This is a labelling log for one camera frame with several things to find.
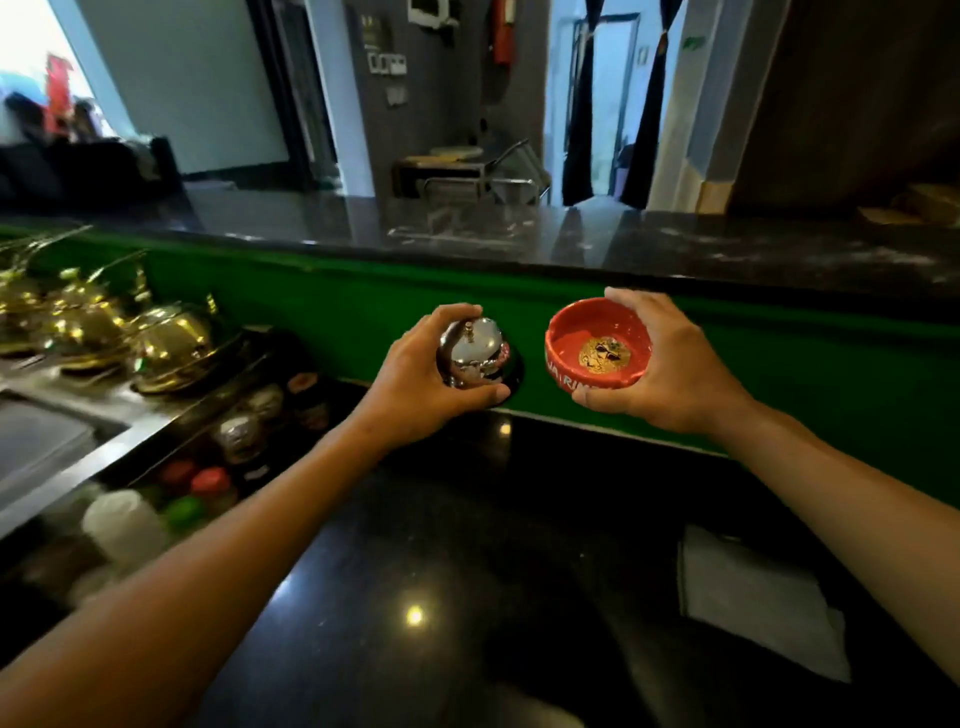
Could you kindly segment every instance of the red ceramic bowl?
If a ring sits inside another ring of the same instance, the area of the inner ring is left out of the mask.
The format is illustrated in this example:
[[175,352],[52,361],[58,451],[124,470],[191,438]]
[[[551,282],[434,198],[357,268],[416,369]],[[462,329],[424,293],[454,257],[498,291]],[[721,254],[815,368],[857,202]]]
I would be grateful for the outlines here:
[[[630,361],[607,374],[580,363],[580,351],[590,338],[611,336],[630,350]],[[608,299],[583,299],[560,309],[550,320],[545,340],[546,368],[566,392],[577,387],[619,389],[643,376],[650,361],[647,327],[626,306]]]

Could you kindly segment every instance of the glossy black counter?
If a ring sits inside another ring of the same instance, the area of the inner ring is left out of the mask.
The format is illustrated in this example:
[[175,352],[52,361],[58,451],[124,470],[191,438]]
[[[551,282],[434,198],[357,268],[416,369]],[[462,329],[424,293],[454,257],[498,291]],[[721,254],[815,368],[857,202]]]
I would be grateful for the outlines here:
[[960,320],[960,232],[577,208],[437,206],[329,193],[195,190],[121,211],[0,224],[104,230],[506,273],[673,294]]
[[[688,523],[813,570],[852,684],[681,616]],[[732,461],[490,413],[357,488],[189,724],[935,725],[957,699]]]

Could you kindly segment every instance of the red ashtray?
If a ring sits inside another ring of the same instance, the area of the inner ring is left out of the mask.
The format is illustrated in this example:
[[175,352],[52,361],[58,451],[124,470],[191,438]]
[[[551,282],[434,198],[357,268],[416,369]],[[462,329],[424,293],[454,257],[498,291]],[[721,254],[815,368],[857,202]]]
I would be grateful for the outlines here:
[[626,306],[583,299],[550,320],[545,351],[547,370],[566,392],[577,387],[619,389],[647,371],[650,335]]

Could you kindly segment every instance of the forearm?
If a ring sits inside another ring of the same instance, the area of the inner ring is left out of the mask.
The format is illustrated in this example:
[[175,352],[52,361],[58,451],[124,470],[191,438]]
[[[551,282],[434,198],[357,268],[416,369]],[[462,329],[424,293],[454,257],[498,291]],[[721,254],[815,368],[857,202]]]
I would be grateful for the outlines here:
[[713,436],[960,683],[960,512],[763,405],[725,418]]
[[0,726],[180,717],[383,452],[374,434],[341,425],[260,493],[65,620],[0,673]]

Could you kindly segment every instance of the white bottle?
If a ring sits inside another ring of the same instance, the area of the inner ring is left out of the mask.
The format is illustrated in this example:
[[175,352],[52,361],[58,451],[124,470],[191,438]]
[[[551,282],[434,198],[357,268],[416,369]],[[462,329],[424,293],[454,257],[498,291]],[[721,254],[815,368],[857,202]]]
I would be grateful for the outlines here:
[[136,491],[114,491],[86,509],[84,533],[121,572],[130,573],[156,559],[171,543],[153,506]]

